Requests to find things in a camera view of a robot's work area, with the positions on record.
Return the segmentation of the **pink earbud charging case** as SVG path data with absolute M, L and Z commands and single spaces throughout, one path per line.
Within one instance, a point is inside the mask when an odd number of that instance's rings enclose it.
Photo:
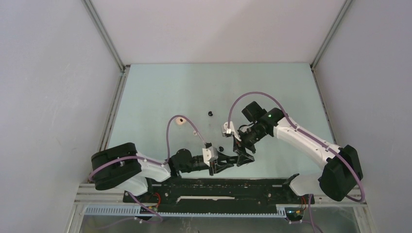
M 177 117 L 175 119 L 175 122 L 177 125 L 181 126 L 181 125 L 184 125 L 187 122 L 187 120 L 183 117 Z

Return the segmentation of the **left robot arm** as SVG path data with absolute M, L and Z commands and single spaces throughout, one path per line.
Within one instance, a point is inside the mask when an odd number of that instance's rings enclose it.
M 208 144 L 202 154 L 192 156 L 188 149 L 180 149 L 168 160 L 157 160 L 137 151 L 133 143 L 125 143 L 103 150 L 91 157 L 89 181 L 96 190 L 117 188 L 130 192 L 141 202 L 153 198 L 150 182 L 162 183 L 180 178 L 182 173 L 207 170 L 211 176 L 238 164 L 238 156 L 228 156 Z

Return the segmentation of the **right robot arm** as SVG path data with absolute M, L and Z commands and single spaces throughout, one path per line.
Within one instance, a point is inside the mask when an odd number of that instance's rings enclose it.
M 279 108 L 266 111 L 253 101 L 241 112 L 252 125 L 244 131 L 238 130 L 233 136 L 234 152 L 238 156 L 247 156 L 246 150 L 255 153 L 255 144 L 270 135 L 303 152 L 322 170 L 310 175 L 291 176 L 282 190 L 285 201 L 295 203 L 303 195 L 320 191 L 334 201 L 342 201 L 355 187 L 356 180 L 362 180 L 363 172 L 354 147 L 340 147 L 322 140 L 287 118 Z

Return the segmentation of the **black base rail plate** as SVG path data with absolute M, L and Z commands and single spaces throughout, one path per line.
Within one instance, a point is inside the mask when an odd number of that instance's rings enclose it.
M 264 215 L 277 214 L 278 205 L 314 204 L 309 195 L 297 195 L 289 179 L 171 178 L 151 181 L 137 196 L 141 203 L 157 204 L 165 214 Z

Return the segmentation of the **left aluminium frame post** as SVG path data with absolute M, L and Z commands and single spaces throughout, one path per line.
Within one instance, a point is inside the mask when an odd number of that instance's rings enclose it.
M 118 51 L 115 48 L 115 45 L 110 38 L 110 35 L 107 31 L 107 29 L 104 26 L 104 23 L 99 16 L 99 13 L 97 12 L 97 9 L 95 8 L 93 2 L 91 0 L 81 0 L 82 4 L 84 5 L 87 13 L 89 14 L 93 24 L 95 25 L 95 28 L 97 29 L 97 32 L 101 36 L 101 39 L 103 40 L 104 44 L 106 45 L 110 55 L 115 61 L 115 64 L 119 68 L 121 72 L 125 71 L 126 65 L 120 58 L 120 55 Z

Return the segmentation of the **aluminium frame post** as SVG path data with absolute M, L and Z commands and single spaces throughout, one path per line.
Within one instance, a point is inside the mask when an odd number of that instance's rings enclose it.
M 315 57 L 313 58 L 310 68 L 311 71 L 315 71 L 319 62 L 321 61 L 324 53 L 326 52 L 330 42 L 332 41 L 334 35 L 338 31 L 338 28 L 342 24 L 345 16 L 347 15 L 348 11 L 350 10 L 351 6 L 353 5 L 354 0 L 345 0 L 343 5 L 341 6 L 337 16 L 335 17 L 330 29 L 328 30 L 326 37 L 324 38 L 321 46 L 319 47 Z
M 97 12 L 97 9 L 95 8 L 93 2 L 91 0 L 81 0 L 82 4 L 84 5 L 87 13 L 89 14 L 93 24 L 95 25 L 95 28 L 97 29 L 97 32 L 101 36 L 101 39 L 103 40 L 104 44 L 106 45 L 110 55 L 115 61 L 115 64 L 119 68 L 121 72 L 125 71 L 126 65 L 120 58 L 120 55 L 118 51 L 115 48 L 115 45 L 110 38 L 110 35 L 107 31 L 107 29 L 104 26 L 104 23 L 99 16 L 99 13 Z

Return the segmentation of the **right aluminium frame post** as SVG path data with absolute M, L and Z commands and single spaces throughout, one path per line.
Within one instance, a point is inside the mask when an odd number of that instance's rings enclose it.
M 353 5 L 354 0 L 345 0 L 343 5 L 341 6 L 337 16 L 335 17 L 330 29 L 328 30 L 326 37 L 324 38 L 321 46 L 319 47 L 315 57 L 313 58 L 310 68 L 311 71 L 315 71 L 319 62 L 321 61 L 324 53 L 326 52 L 330 42 L 332 41 L 334 35 L 338 31 L 338 28 L 342 24 L 345 16 L 347 15 L 348 11 L 350 10 L 351 6 Z

